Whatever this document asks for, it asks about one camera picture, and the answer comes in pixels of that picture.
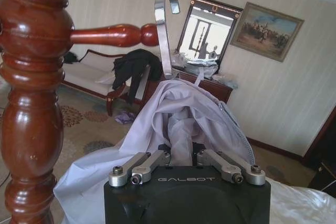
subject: floor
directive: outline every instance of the floor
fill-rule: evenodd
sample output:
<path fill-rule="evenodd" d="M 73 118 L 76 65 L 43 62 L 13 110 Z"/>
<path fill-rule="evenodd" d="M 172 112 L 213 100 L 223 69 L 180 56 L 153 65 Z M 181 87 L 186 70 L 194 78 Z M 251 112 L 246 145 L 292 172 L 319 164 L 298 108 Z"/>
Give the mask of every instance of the floor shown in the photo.
<path fill-rule="evenodd" d="M 0 108 L 7 103 L 9 86 L 0 80 Z M 100 148 L 113 146 L 122 139 L 130 124 L 121 125 L 106 114 L 105 102 L 67 87 L 60 87 L 59 104 L 64 116 L 64 145 L 54 167 L 54 174 L 59 179 L 69 165 L 76 159 Z M 121 110 L 136 110 L 119 101 L 114 114 Z M 287 185 L 306 187 L 314 176 L 314 171 L 302 166 L 298 161 L 253 146 L 257 164 L 267 176 Z M 8 174 L 0 156 L 0 184 Z M 9 223 L 10 214 L 4 206 L 4 191 L 9 179 L 0 187 L 0 224 Z M 64 216 L 57 200 L 51 204 L 51 211 L 56 224 Z"/>

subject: picture frame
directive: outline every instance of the picture frame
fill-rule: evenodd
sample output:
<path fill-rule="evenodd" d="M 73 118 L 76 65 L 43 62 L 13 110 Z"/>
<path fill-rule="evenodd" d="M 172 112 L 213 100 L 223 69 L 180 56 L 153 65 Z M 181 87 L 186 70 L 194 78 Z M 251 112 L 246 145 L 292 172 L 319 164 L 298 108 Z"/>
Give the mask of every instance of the picture frame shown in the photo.
<path fill-rule="evenodd" d="M 303 22 L 247 2 L 231 45 L 283 62 Z"/>

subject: white garment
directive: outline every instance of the white garment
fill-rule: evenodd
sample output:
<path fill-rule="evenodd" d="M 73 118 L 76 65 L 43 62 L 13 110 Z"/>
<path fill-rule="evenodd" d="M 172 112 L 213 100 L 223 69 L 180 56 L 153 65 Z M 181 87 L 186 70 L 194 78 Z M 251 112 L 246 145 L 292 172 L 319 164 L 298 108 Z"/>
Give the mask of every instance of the white garment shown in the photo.
<path fill-rule="evenodd" d="M 203 143 L 206 148 L 215 151 L 235 152 L 254 164 L 252 149 L 225 103 L 186 81 L 161 82 L 123 142 L 75 161 L 60 179 L 54 193 L 65 212 L 63 223 L 105 223 L 103 186 L 113 166 L 122 165 L 137 152 L 154 152 L 163 143 L 171 147 L 171 165 L 191 165 L 192 142 Z M 271 220 L 275 220 L 271 223 L 318 223 L 301 220 L 308 215 L 322 218 L 318 207 L 306 211 L 287 204 L 290 198 L 300 205 L 297 194 L 307 192 L 308 195 L 312 190 L 302 189 L 301 192 L 272 180 L 270 183 Z M 314 199 L 320 208 L 328 207 L 330 214 L 335 214 L 330 196 L 316 191 L 314 195 L 320 197 Z M 306 206 L 309 197 L 304 200 Z M 293 217 L 296 222 L 284 213 L 286 209 L 292 211 L 292 208 L 298 211 Z"/>

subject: metal hook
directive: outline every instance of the metal hook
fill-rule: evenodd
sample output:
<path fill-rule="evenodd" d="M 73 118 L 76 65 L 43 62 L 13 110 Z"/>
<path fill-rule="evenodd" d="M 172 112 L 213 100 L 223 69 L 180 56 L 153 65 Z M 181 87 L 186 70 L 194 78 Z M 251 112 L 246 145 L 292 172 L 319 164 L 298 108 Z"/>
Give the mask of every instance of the metal hook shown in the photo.
<path fill-rule="evenodd" d="M 179 0 L 169 0 L 173 14 L 180 13 Z M 169 39 L 166 26 L 165 0 L 155 0 L 154 4 L 155 21 L 157 35 L 159 37 L 159 46 L 161 52 L 161 61 L 163 73 L 166 79 L 172 79 L 173 70 L 170 57 Z"/>

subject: sofa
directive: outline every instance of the sofa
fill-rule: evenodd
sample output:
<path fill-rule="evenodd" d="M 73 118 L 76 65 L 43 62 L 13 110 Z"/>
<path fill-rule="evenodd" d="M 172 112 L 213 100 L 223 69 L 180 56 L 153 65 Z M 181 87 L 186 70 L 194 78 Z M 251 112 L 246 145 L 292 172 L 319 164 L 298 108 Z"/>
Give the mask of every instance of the sofa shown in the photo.
<path fill-rule="evenodd" d="M 65 78 L 62 83 L 68 87 L 105 99 L 107 113 L 112 116 L 114 99 L 126 99 L 132 81 L 132 78 L 130 78 L 116 90 L 112 88 L 115 80 L 114 71 L 112 71 L 114 60 L 123 56 L 106 55 L 89 49 L 79 62 L 63 65 Z M 143 107 L 146 102 L 144 97 L 148 86 L 149 72 L 150 67 L 147 66 L 135 95 L 134 103 L 139 104 L 140 107 Z"/>

